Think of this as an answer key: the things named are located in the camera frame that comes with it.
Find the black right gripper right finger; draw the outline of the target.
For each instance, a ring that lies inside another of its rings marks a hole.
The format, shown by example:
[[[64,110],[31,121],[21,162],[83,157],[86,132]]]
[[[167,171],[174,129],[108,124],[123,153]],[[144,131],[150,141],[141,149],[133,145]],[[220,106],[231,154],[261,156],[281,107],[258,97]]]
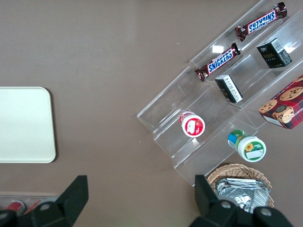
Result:
[[[192,227],[236,227],[238,210],[227,200],[220,200],[204,175],[195,176],[195,200],[200,212]]]

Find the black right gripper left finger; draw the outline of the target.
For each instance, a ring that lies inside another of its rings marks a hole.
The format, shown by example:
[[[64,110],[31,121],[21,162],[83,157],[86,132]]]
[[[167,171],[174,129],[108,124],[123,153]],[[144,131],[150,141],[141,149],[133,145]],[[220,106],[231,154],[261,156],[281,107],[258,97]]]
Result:
[[[44,201],[20,217],[18,226],[72,227],[88,199],[88,178],[79,175],[55,201]]]

